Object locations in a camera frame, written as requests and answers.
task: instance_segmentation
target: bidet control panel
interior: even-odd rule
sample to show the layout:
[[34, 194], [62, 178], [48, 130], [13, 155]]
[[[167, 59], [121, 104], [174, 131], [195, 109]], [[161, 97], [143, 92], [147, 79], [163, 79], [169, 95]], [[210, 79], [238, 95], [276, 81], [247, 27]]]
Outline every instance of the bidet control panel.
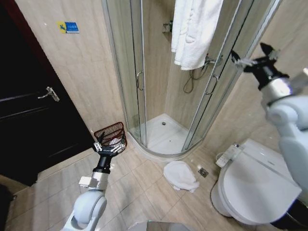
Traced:
[[223, 155], [221, 155], [221, 157], [216, 161], [216, 164], [219, 167], [224, 167], [229, 160], [235, 158], [237, 156], [238, 153], [240, 153], [242, 151], [242, 148], [239, 146], [235, 146], [235, 145], [231, 145], [225, 152]]

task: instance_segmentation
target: dark wooden door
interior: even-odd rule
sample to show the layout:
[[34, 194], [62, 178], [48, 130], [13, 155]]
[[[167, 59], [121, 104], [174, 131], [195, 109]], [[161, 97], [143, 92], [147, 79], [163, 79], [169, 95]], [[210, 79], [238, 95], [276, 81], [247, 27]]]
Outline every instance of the dark wooden door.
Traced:
[[[0, 174], [31, 185], [93, 138], [16, 3], [0, 3]], [[47, 87], [58, 102], [38, 98]]]

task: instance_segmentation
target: tile floor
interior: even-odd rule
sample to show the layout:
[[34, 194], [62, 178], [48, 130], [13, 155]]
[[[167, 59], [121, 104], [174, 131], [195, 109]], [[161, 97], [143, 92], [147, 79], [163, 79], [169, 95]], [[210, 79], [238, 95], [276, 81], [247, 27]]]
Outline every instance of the tile floor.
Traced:
[[[126, 231], [136, 222], [146, 220], [180, 222], [196, 231], [270, 231], [272, 226], [245, 226], [217, 213], [210, 201], [210, 191], [219, 169], [214, 154], [200, 146], [184, 159], [200, 181], [194, 192], [175, 191], [163, 176], [164, 163], [146, 159], [128, 144], [112, 160], [106, 190], [107, 208], [96, 231]], [[78, 186], [81, 176], [91, 174], [98, 155], [92, 153], [39, 180], [19, 192], [11, 203], [6, 231], [59, 231], [70, 215], [76, 198], [85, 191]], [[201, 177], [204, 167], [209, 175]]]

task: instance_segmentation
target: toilet lid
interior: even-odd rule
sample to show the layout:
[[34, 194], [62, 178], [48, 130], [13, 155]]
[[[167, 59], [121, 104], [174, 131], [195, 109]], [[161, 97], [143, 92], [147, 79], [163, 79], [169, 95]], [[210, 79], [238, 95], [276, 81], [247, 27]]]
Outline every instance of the toilet lid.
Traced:
[[301, 192], [295, 182], [244, 152], [228, 166], [222, 179], [231, 209], [259, 224], [281, 218]]

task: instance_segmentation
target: door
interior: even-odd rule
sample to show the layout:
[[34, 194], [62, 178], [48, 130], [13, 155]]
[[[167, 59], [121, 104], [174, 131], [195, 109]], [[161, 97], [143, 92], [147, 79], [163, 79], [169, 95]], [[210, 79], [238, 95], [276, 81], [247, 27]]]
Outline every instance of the door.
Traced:
[[235, 84], [235, 75], [238, 70], [231, 61], [231, 50], [237, 51], [241, 57], [246, 57], [249, 52], [253, 51], [278, 5], [279, 0], [239, 1], [219, 52], [224, 60], [221, 65], [216, 62], [211, 73], [211, 76], [218, 76], [219, 81], [208, 83], [183, 150], [191, 148], [205, 138]]
[[135, 74], [139, 108], [141, 143], [147, 147], [145, 114], [145, 77], [143, 57], [142, 0], [130, 0], [132, 34], [134, 43]]
[[130, 134], [146, 144], [144, 71], [140, 0], [103, 0], [107, 30], [110, 30], [126, 125]]
[[31, 185], [93, 138], [13, 0], [0, 1], [0, 26], [0, 174]]

